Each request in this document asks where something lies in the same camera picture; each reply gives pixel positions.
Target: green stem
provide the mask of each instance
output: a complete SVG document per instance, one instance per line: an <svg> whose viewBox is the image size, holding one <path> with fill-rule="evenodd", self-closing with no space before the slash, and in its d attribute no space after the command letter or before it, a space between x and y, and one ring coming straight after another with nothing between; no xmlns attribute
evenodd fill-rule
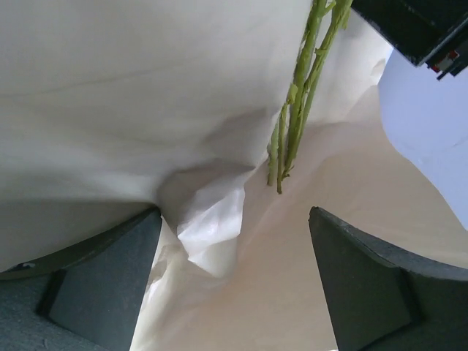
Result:
<svg viewBox="0 0 468 351"><path fill-rule="evenodd" d="M269 151L269 160L268 160L268 180L267 185L273 186L275 179L275 170L277 168L278 162L278 130L279 120L275 124L275 129L270 139L270 151Z"/></svg>
<svg viewBox="0 0 468 351"><path fill-rule="evenodd" d="M296 65L293 82L298 87L298 97L303 94L303 85L306 79L307 73L309 73L310 66L312 63L312 51L315 48L315 42L319 31L320 24L322 23L322 14L324 13L327 5L326 0L314 0L312 10L307 20L306 30L309 32L306 35L304 47ZM288 129L287 143L289 148L290 140L295 137L296 125L298 122L299 112L301 110L301 99L296 99L295 103L290 109L290 126Z"/></svg>
<svg viewBox="0 0 468 351"><path fill-rule="evenodd" d="M312 100L314 99L320 74L322 73L323 64L325 63L328 52L330 51L330 47L336 36L336 32L340 28L342 28L344 23L346 23L347 21L347 18L350 13L351 3L352 0L337 1L336 6L333 8L332 21L330 26L328 27L327 34L325 35L325 38L322 41L320 49L315 51L315 60L312 65L311 72L309 73L309 76L307 77L306 82L303 85L303 93L302 95L300 95L301 98L296 99L296 102L299 100L299 105L303 108L301 109L296 120L296 123L298 125L296 126L295 137L291 140L290 144L288 141L288 155L284 164L284 171L282 174L283 178L288 176L288 173L293 166L293 161L297 156L299 143L301 141L303 131L306 126L307 117L309 116L309 112L312 106Z"/></svg>
<svg viewBox="0 0 468 351"><path fill-rule="evenodd" d="M288 104L284 104L281 113L279 114L279 131L278 131L278 171L276 173L276 191L281 194L281 182L283 180L283 164L284 164L284 144L285 144L285 133L286 133L286 112Z"/></svg>

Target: crumpled white cloth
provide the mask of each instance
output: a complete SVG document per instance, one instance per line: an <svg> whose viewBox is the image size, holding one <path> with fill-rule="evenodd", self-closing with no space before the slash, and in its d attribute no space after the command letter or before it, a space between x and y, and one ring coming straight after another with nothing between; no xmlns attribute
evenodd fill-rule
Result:
<svg viewBox="0 0 468 351"><path fill-rule="evenodd" d="M0 271L156 203L168 225L134 351L329 351L333 332L306 226L313 205L463 262L453 248L464 243L458 222L430 183L394 158L380 128L376 84L390 48L354 15L328 57L285 193L265 185L259 166L309 6L0 3ZM354 173L355 164L370 171ZM427 213L443 219L439 227L421 224L428 217L421 203L399 197L403 188L432 200ZM447 225L455 241L433 235L420 245L421 226Z"/></svg>

